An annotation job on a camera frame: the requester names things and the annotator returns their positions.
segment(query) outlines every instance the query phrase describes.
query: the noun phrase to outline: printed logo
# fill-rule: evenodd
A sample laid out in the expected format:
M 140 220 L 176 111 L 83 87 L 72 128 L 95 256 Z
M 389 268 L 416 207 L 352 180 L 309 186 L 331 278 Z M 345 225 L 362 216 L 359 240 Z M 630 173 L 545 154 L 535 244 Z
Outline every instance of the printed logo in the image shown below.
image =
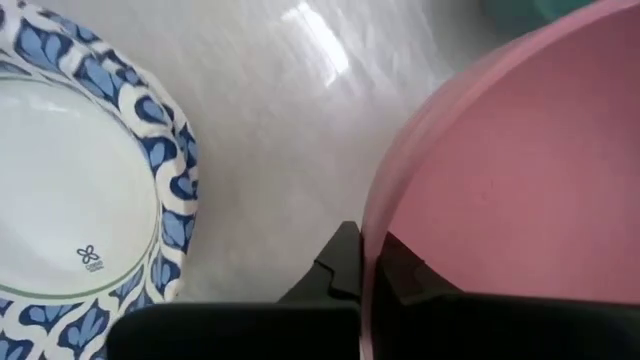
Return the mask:
M 102 260 L 100 260 L 100 256 L 96 254 L 94 250 L 93 245 L 87 245 L 84 249 L 76 250 L 76 253 L 82 256 L 82 263 L 85 264 L 85 268 L 90 272 L 104 268 Z

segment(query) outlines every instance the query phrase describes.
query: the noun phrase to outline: blue and white patterned plate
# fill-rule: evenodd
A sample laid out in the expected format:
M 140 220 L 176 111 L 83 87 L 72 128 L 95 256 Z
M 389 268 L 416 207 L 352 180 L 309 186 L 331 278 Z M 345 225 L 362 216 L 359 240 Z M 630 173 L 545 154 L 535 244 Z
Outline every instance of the blue and white patterned plate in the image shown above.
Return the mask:
M 158 81 L 90 30 L 0 0 L 0 360 L 106 359 L 120 316 L 172 300 L 197 151 Z

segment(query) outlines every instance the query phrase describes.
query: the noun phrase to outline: green object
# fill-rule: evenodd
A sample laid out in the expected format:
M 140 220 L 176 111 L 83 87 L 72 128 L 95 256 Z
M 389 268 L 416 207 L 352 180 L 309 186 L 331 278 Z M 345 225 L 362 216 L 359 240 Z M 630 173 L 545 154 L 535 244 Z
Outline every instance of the green object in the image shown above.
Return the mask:
M 500 32 L 520 36 L 533 31 L 593 0 L 483 0 L 485 15 Z

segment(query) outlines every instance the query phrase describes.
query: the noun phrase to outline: pink plastic bowl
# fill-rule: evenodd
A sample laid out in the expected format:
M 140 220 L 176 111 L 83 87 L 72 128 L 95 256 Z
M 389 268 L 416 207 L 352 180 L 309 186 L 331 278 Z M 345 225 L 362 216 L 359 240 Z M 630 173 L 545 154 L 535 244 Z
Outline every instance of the pink plastic bowl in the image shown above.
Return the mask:
M 365 296 L 390 230 L 463 290 L 640 303 L 638 34 L 600 1 L 439 89 L 376 175 Z

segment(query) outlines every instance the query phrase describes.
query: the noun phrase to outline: black object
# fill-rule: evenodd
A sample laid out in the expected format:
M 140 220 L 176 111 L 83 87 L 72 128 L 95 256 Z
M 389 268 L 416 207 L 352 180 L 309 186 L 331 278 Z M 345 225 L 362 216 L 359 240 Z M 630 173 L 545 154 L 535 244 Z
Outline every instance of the black object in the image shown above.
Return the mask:
M 362 239 L 343 223 L 275 304 L 168 304 L 120 319 L 109 360 L 359 359 Z M 389 234 L 378 259 L 377 360 L 639 359 L 640 308 L 465 293 Z

